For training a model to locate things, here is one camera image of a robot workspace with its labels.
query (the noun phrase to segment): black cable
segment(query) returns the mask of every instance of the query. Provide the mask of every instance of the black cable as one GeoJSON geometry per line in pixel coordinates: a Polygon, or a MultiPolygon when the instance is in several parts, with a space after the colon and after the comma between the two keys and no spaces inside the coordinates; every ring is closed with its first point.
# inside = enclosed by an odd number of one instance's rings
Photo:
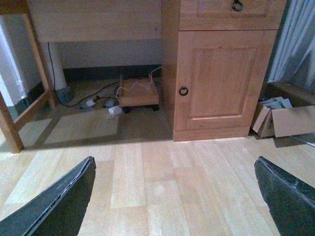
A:
{"type": "Polygon", "coordinates": [[[84,98],[82,98],[82,99],[81,99],[80,101],[78,101],[77,103],[75,103],[75,104],[73,104],[73,105],[66,105],[66,104],[62,103],[62,102],[59,100],[58,96],[57,96],[57,92],[56,92],[56,76],[55,76],[55,70],[54,70],[53,60],[52,60],[52,58],[51,58],[49,42],[48,42],[48,52],[49,52],[49,59],[50,59],[51,67],[52,67],[52,69],[53,69],[54,93],[55,93],[55,95],[56,95],[56,98],[57,98],[58,102],[59,102],[61,105],[65,106],[65,107],[75,107],[75,106],[79,105],[83,100],[85,100],[85,99],[87,99],[87,98],[89,98],[89,97],[92,97],[93,95],[95,95],[95,94],[101,92],[101,91],[104,90],[105,88],[108,88],[108,87],[112,86],[113,84],[119,82],[119,81],[115,81],[115,82],[113,82],[113,83],[111,83],[111,84],[105,85],[105,86],[102,87],[99,91],[97,91],[97,92],[95,92],[95,93],[92,93],[91,95],[85,96],[84,98]]]}

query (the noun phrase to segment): metal ring pull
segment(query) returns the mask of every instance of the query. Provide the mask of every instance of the metal ring pull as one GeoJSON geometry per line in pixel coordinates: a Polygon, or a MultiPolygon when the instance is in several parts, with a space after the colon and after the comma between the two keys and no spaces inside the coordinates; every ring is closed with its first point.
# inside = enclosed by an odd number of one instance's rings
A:
{"type": "Polygon", "coordinates": [[[182,86],[179,89],[179,94],[180,94],[180,96],[186,96],[188,94],[188,88],[186,88],[185,86],[182,86]]]}
{"type": "Polygon", "coordinates": [[[241,11],[243,10],[244,6],[239,0],[235,0],[232,4],[232,8],[234,11],[241,11]]]}

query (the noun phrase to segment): desk drawer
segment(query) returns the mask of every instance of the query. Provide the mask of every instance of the desk drawer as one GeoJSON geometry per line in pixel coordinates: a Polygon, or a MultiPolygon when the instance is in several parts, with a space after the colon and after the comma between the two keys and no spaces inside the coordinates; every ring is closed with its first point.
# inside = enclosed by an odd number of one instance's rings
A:
{"type": "Polygon", "coordinates": [[[276,30],[286,0],[182,0],[180,30],[276,30]]]}

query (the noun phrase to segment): desk leg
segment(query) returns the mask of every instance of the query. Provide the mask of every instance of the desk leg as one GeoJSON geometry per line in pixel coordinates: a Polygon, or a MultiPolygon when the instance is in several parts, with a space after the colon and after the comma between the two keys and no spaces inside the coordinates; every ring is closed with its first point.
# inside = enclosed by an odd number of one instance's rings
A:
{"type": "Polygon", "coordinates": [[[28,32],[29,40],[31,43],[31,48],[32,48],[32,51],[33,51],[34,56],[35,56],[35,61],[37,64],[37,68],[38,68],[38,71],[40,74],[41,81],[43,83],[45,91],[47,91],[49,94],[49,103],[52,107],[56,107],[58,104],[57,98],[56,98],[56,95],[54,93],[53,84],[52,84],[51,80],[49,79],[49,77],[47,76],[48,75],[47,67],[44,64],[45,60],[43,57],[41,47],[40,47],[39,42],[37,40],[36,31],[35,31],[35,28],[34,28],[34,25],[32,22],[31,15],[30,14],[24,14],[23,20],[24,20],[26,30],[28,32]]]}
{"type": "Polygon", "coordinates": [[[15,124],[10,112],[5,104],[2,94],[0,93],[0,128],[12,148],[13,153],[20,153],[24,145],[20,138],[19,132],[15,129],[15,124]]]}

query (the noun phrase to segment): cabinet door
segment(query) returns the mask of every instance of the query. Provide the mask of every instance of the cabinet door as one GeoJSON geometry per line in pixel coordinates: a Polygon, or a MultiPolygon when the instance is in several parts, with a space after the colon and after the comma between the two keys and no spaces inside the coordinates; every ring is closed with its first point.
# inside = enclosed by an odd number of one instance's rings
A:
{"type": "Polygon", "coordinates": [[[182,0],[180,30],[274,30],[279,28],[286,0],[182,0]]]}
{"type": "Polygon", "coordinates": [[[179,32],[174,130],[249,128],[276,34],[179,32]]]}

